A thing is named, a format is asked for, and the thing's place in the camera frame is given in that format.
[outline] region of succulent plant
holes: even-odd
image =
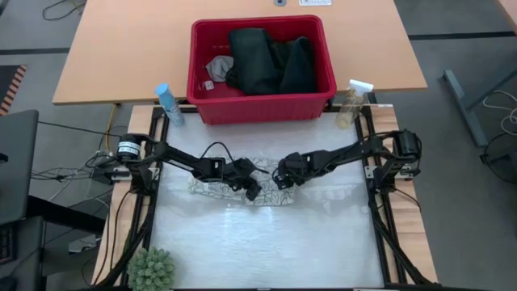
[[[165,291],[174,282],[174,264],[169,251],[140,249],[128,265],[129,287],[135,291]]]

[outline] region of red basket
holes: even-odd
[[[314,51],[317,93],[246,96],[223,82],[214,82],[212,90],[204,89],[204,82],[210,80],[205,66],[216,56],[230,56],[230,32],[246,27],[264,28],[273,40],[282,42],[306,36]],[[335,93],[323,24],[317,16],[212,19],[192,25],[187,99],[197,105],[206,124],[313,119],[321,115],[326,101]]]

